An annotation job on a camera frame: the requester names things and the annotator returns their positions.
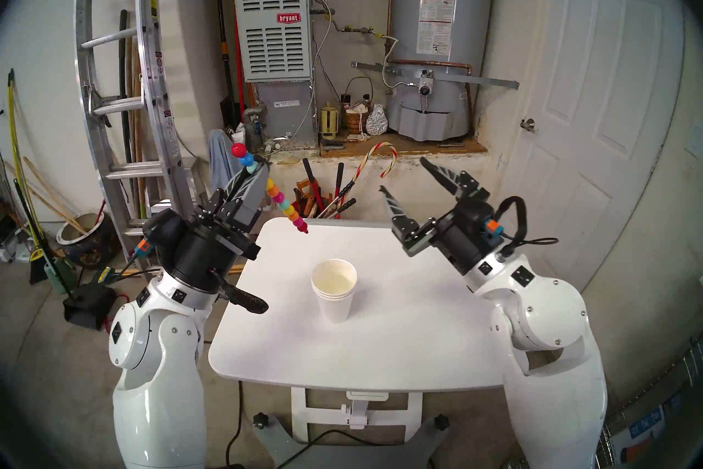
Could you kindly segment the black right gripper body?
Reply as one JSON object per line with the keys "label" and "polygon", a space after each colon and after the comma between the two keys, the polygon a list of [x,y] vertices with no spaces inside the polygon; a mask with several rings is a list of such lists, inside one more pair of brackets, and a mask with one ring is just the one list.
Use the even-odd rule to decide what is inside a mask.
{"label": "black right gripper body", "polygon": [[493,207],[485,198],[461,198],[439,219],[427,220],[425,228],[434,232],[430,244],[465,276],[496,250],[496,236],[486,230],[493,215]]}

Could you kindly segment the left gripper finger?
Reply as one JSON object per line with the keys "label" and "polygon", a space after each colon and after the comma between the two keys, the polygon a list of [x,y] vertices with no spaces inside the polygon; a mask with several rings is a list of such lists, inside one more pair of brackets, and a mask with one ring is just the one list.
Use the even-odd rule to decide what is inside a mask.
{"label": "left gripper finger", "polygon": [[269,165],[255,165],[253,174],[243,167],[232,180],[232,225],[244,233],[253,229],[261,214],[269,172]]}
{"label": "left gripper finger", "polygon": [[243,167],[226,185],[216,189],[205,206],[205,219],[251,219],[251,174]]}

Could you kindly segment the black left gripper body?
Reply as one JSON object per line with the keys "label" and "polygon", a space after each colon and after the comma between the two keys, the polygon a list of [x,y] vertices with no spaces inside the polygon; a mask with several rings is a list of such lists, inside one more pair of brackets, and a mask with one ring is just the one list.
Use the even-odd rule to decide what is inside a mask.
{"label": "black left gripper body", "polygon": [[188,287],[209,295],[216,294],[226,282],[237,256],[255,260],[261,250],[237,229],[186,221],[178,214],[164,217],[164,270]]}

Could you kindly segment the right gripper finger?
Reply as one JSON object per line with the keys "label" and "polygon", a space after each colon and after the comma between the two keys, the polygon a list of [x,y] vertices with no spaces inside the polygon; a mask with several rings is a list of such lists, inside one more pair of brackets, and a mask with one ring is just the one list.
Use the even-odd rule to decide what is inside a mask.
{"label": "right gripper finger", "polygon": [[480,186],[479,182],[466,171],[457,173],[429,161],[426,157],[420,158],[420,164],[441,187],[453,195],[457,202],[472,199],[486,202],[490,196],[490,192]]}
{"label": "right gripper finger", "polygon": [[390,218],[392,233],[409,257],[416,256],[427,248],[427,232],[403,211],[397,199],[385,186],[381,185],[379,191],[383,194],[384,206]]}

